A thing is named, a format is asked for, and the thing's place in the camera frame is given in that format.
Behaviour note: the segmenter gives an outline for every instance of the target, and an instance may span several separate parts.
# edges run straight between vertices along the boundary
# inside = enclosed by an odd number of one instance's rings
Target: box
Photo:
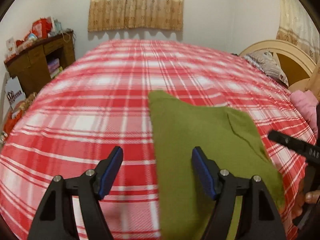
[[[14,38],[10,38],[6,41],[7,45],[7,55],[8,57],[16,54],[16,43],[14,41]]]
[[[20,52],[24,51],[25,49],[31,47],[33,45],[34,41],[28,40],[22,43],[20,46],[17,47],[17,54],[20,54]]]
[[[18,77],[8,79],[5,86],[5,93],[13,110],[20,102],[26,99],[26,95],[22,91]]]

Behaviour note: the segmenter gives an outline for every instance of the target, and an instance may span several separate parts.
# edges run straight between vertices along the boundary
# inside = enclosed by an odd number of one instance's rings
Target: metal screw
[[[222,176],[228,176],[228,175],[229,175],[229,171],[226,170],[226,169],[223,169],[223,170],[220,171],[220,174],[221,174]]]
[[[54,176],[53,177],[53,181],[54,182],[59,182],[62,179],[62,177],[60,175]]]
[[[259,175],[254,175],[254,176],[253,176],[253,180],[254,180],[255,182],[260,182],[260,181],[261,181],[261,177],[260,177]]]
[[[87,170],[87,171],[85,172],[85,174],[86,174],[87,176],[92,176],[92,175],[94,174],[94,170]]]

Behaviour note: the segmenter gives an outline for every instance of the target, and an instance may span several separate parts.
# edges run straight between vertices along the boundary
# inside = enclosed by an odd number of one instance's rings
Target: wooden desk
[[[12,78],[18,77],[21,87],[28,97],[39,91],[51,81],[48,63],[59,58],[60,66],[65,69],[75,62],[73,32],[40,40],[5,63]]]

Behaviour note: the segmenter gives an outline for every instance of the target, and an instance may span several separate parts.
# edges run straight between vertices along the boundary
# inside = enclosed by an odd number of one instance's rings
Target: folded cloth
[[[60,60],[58,58],[48,63],[48,69],[50,74],[52,74],[59,67],[60,67]]]
[[[311,127],[316,138],[318,138],[316,106],[319,102],[312,91],[302,92],[297,90],[290,95],[290,101]]]
[[[201,238],[214,202],[193,172],[191,153],[200,146],[233,175],[262,176],[277,207],[285,204],[281,174],[268,159],[247,113],[229,107],[192,106],[163,91],[148,95],[159,185],[162,239]],[[237,197],[228,239],[234,240],[242,198]]]

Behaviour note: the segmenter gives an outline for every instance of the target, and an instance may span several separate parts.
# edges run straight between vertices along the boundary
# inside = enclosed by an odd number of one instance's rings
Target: curtain
[[[319,32],[299,0],[281,0],[280,26],[276,38],[298,46],[315,63],[318,62]]]
[[[183,0],[91,0],[88,31],[138,27],[181,31]]]

